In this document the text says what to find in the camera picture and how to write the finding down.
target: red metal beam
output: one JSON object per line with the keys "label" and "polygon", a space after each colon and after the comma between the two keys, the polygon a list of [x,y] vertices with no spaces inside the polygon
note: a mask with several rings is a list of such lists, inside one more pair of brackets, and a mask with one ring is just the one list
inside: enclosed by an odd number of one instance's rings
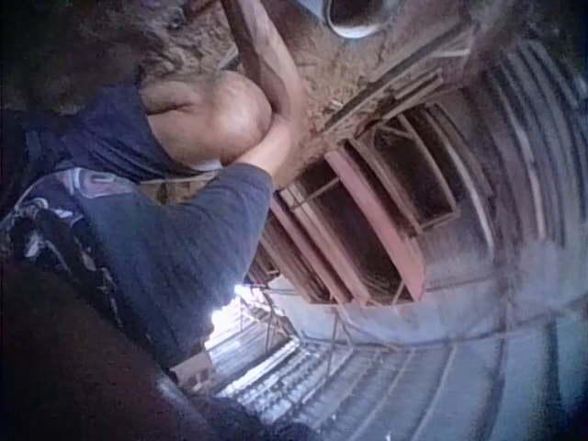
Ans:
{"label": "red metal beam", "polygon": [[365,214],[411,296],[414,300],[419,300],[424,291],[425,264],[418,244],[401,234],[401,230],[363,176],[359,165],[344,149],[329,152],[324,157]]}
{"label": "red metal beam", "polygon": [[300,252],[311,264],[312,269],[321,279],[322,283],[329,289],[333,297],[340,303],[345,304],[351,300],[351,295],[337,278],[333,270],[325,262],[325,259],[318,250],[313,246],[309,237],[304,230],[298,225],[292,213],[285,207],[284,202],[279,195],[275,195],[271,210],[276,216],[276,219],[282,225],[284,230],[288,233],[292,241],[300,249]]}

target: bright light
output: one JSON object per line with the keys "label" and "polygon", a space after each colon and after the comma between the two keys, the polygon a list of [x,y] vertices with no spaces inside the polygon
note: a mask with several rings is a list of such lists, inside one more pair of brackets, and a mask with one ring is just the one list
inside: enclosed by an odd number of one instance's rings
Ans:
{"label": "bright light", "polygon": [[249,287],[244,287],[243,285],[235,285],[235,294],[238,296],[250,296],[251,289]]}

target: person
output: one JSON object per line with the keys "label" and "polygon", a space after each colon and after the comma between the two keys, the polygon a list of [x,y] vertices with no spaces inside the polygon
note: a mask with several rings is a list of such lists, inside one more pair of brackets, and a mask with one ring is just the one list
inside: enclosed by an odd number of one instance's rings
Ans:
{"label": "person", "polygon": [[[264,228],[272,179],[295,152],[303,124],[296,66],[259,0],[222,4],[248,78],[174,75],[140,88],[109,87],[71,117],[3,110],[0,255],[8,304],[3,335],[12,348],[3,357],[3,377],[6,371],[22,380],[21,373],[33,369],[25,376],[33,384],[43,377],[34,370],[41,363],[47,378],[60,378],[57,390],[46,389],[51,392],[46,396],[68,390],[83,410],[85,418],[75,424],[80,433],[94,427],[86,423],[109,402],[133,415],[129,397],[138,394],[159,415],[153,424],[161,415],[168,423],[173,414],[182,415],[189,432],[208,415],[214,427],[206,439],[237,439],[246,432],[239,421],[255,427],[252,437],[239,439],[311,437],[295,424],[267,429],[263,437],[259,419],[235,403],[206,399],[193,403],[193,414],[149,361],[169,369],[186,359],[209,331],[211,312],[231,301]],[[161,206],[138,188],[143,180],[195,175],[221,165],[218,176],[182,204]],[[41,338],[47,330],[55,338]],[[65,335],[72,342],[63,341]],[[96,353],[104,357],[88,355],[90,347],[100,347]],[[123,369],[112,373],[113,367]],[[87,392],[90,378],[93,393],[80,392]],[[99,400],[96,394],[104,396]],[[3,403],[15,396],[29,395],[3,390]],[[59,418],[50,426],[62,430],[71,407],[55,411]],[[112,435],[120,420],[105,414],[114,420],[99,416],[99,426],[108,430],[96,433]],[[224,414],[232,414],[232,421]],[[135,429],[141,421],[150,425],[145,418],[131,420]],[[116,439],[136,438],[117,434]]]}

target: metal frame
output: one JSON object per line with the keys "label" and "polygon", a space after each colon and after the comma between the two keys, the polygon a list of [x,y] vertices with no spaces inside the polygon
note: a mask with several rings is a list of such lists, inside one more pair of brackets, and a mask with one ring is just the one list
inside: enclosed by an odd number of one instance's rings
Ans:
{"label": "metal frame", "polygon": [[345,150],[329,152],[324,157],[366,216],[411,296],[419,300],[424,292],[425,264],[417,243],[401,235],[361,169]]}
{"label": "metal frame", "polygon": [[345,304],[351,300],[351,294],[345,288],[345,285],[336,276],[333,270],[327,266],[326,261],[314,248],[305,231],[298,225],[292,213],[290,213],[281,201],[279,195],[275,195],[271,202],[271,210],[280,222],[284,230],[288,233],[292,241],[300,249],[302,255],[309,261],[312,269],[321,279],[322,283],[329,289],[333,297],[340,304]]}
{"label": "metal frame", "polygon": [[[298,185],[294,182],[280,193],[290,207],[305,199]],[[299,205],[293,213],[322,254],[329,257],[334,270],[349,292],[365,304],[370,295],[368,287],[361,280],[361,270],[315,201]]]}

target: t-shirt sleeve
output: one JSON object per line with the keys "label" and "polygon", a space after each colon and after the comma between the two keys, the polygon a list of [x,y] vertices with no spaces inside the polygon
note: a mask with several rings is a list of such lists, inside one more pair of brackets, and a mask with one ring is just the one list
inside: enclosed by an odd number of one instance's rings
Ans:
{"label": "t-shirt sleeve", "polygon": [[75,166],[133,182],[198,173],[172,160],[155,139],[135,86],[101,89],[68,122],[59,144]]}
{"label": "t-shirt sleeve", "polygon": [[198,284],[218,307],[242,283],[264,229],[273,184],[265,171],[234,164],[186,203],[169,207],[169,219],[185,240]]}

